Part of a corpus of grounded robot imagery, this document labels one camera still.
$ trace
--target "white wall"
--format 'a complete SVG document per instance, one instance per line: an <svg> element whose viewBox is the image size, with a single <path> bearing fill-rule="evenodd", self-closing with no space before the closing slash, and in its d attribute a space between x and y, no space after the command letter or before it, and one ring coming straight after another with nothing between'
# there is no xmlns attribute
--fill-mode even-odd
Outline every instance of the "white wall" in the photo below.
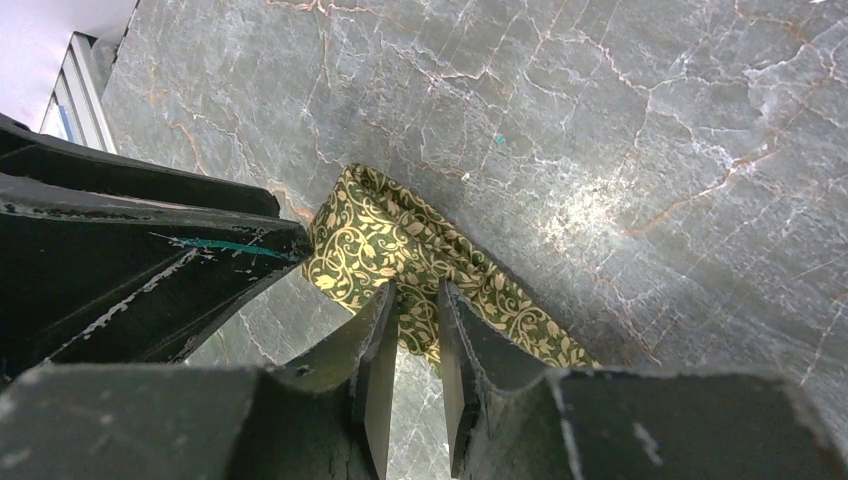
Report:
<svg viewBox="0 0 848 480"><path fill-rule="evenodd" d="M0 0L0 112L38 131L71 34L120 36L135 4L136 0Z"/></svg>

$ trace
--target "chipped paint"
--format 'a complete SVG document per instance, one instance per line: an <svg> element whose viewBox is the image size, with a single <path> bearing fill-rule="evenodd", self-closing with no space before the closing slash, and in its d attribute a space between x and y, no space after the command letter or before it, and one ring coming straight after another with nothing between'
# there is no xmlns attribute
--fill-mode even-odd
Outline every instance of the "chipped paint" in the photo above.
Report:
<svg viewBox="0 0 848 480"><path fill-rule="evenodd" d="M191 250L188 253L186 253L185 255L183 255L182 257L180 257L179 260L177 260L176 262L169 265L168 268L166 268L165 270L162 270L161 272L154 275L150 280L148 280L138 290L134 291L133 293L129 294L129 296L127 296L127 298L125 298L125 299L121 300L120 302L116 303L115 305L113 305L111 308L109 308L109 310L106 313L104 313L103 315L98 317L97 320L95 320L93 323L91 323L91 325L86 327L85 330L83 330L79 334L75 335L68 342L66 342L61 347L59 347L55 352L51 353L47 358L42 360L41 365L49 365L49 364L53 363L52 362L53 357L55 357L56 355L61 353L69 345L71 345L75 341L79 340L80 338L82 338L83 340L88 340L89 338L91 338L91 334L94 333L94 331L97 330L98 328L105 327L106 324L112 319L113 316L115 316L118 313L127 311L127 309L129 308L130 302L135 300L138 295L140 295L142 293L150 293L151 291L153 291L154 288L156 288L157 285L159 285L159 282L161 280L164 280L164 279L170 277L177 270L179 270L181 267L188 264L193 258L195 258L197 256L198 256L197 250Z"/></svg>
<svg viewBox="0 0 848 480"><path fill-rule="evenodd" d="M792 407L795 422L801 428L812 434L816 445L825 451L835 451L836 449L830 439L830 434L824 425L822 425L818 412L807 399L804 391L801 388L786 383L776 385L775 390L778 390L784 397L786 397L786 401L789 402L789 406Z"/></svg>
<svg viewBox="0 0 848 480"><path fill-rule="evenodd" d="M15 411L15 402L8 395L0 395L0 420L3 420Z"/></svg>
<svg viewBox="0 0 848 480"><path fill-rule="evenodd" d="M583 469L580 465L580 450L577 447L577 439L574 438L574 429L571 428L571 423L566 418L566 411L574 410L572 405L565 403L562 389L556 384L556 371L548 371L547 381L554 396L557 410L560 415L560 427L562 428L562 437L565 440L565 451L568 454L568 468L571 470L571 476L574 480L584 480Z"/></svg>
<svg viewBox="0 0 848 480"><path fill-rule="evenodd" d="M42 371L39 369L29 369L18 377L18 382L24 385L35 385L41 381Z"/></svg>
<svg viewBox="0 0 848 480"><path fill-rule="evenodd" d="M644 450L645 454L648 455L651 463L661 467L663 464L662 457L660 457L659 453L657 453L660 449L660 445L656 440L654 440L654 437L651 436L648 429L642 426L639 422L633 422L633 436L642 443L642 450Z"/></svg>
<svg viewBox="0 0 848 480"><path fill-rule="evenodd" d="M29 458L29 456L31 454L32 454L32 449L30 449L30 448L24 448L23 450L21 450L19 452L7 453L7 454L3 455L2 458L0 458L0 465L2 465L3 468L15 467L19 463L21 463L24 460L26 460L27 458Z"/></svg>

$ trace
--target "green patterned cloth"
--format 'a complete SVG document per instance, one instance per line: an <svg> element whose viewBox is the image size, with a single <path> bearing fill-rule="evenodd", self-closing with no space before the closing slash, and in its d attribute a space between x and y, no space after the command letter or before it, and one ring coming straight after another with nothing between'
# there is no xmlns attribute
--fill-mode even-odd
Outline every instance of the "green patterned cloth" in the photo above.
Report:
<svg viewBox="0 0 848 480"><path fill-rule="evenodd" d="M515 282L420 197L380 172L350 165L309 226L304 276L356 313L376 288L398 283L399 343L439 366L439 278L480 314L554 366L599 366Z"/></svg>

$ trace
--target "gray marble tile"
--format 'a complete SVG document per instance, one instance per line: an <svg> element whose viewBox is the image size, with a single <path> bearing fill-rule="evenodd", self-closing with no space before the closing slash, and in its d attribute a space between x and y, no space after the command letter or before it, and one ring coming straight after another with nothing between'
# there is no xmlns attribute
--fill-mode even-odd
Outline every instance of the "gray marble tile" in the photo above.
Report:
<svg viewBox="0 0 848 480"><path fill-rule="evenodd" d="M142 0L104 103L124 154L264 186L304 222L343 165L377 167L601 361L781 371L846 447L847 17L838 0ZM297 281L198 356L305 348L311 327L273 319L331 310Z"/></svg>
<svg viewBox="0 0 848 480"><path fill-rule="evenodd" d="M424 357L398 351L389 469L394 480L450 479L442 382Z"/></svg>

